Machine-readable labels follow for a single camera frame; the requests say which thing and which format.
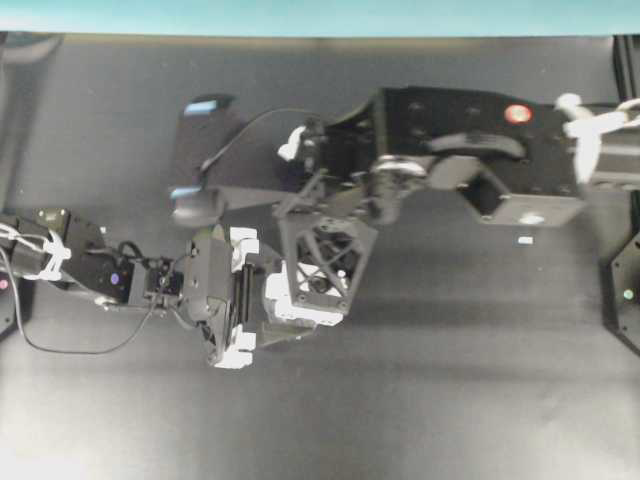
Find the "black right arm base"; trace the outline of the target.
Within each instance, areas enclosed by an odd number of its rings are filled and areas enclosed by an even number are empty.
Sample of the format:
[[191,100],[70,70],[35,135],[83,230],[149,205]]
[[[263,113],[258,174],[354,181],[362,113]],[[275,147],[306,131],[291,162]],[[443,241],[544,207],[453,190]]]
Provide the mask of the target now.
[[604,328],[639,357],[639,232],[629,234],[600,263]]

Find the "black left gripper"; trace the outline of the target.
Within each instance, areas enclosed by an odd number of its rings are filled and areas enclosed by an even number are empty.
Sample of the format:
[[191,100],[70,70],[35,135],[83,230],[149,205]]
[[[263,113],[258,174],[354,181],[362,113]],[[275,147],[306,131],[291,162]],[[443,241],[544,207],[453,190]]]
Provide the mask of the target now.
[[240,370],[253,363],[254,353],[278,343],[299,340],[315,332],[314,322],[260,322],[254,330],[232,327],[234,280],[245,265],[265,277],[284,273],[283,258],[258,238],[258,231],[231,227],[230,242],[217,225],[199,230],[191,239],[184,265],[182,309],[200,332],[207,363],[217,369]]

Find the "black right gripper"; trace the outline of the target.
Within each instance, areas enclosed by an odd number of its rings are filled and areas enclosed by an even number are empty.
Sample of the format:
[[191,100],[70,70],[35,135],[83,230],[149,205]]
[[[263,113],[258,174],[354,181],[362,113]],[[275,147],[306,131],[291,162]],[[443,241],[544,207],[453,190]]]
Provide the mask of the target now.
[[356,214],[363,195],[320,169],[275,208],[284,261],[264,283],[270,315],[329,327],[342,322],[378,237]]

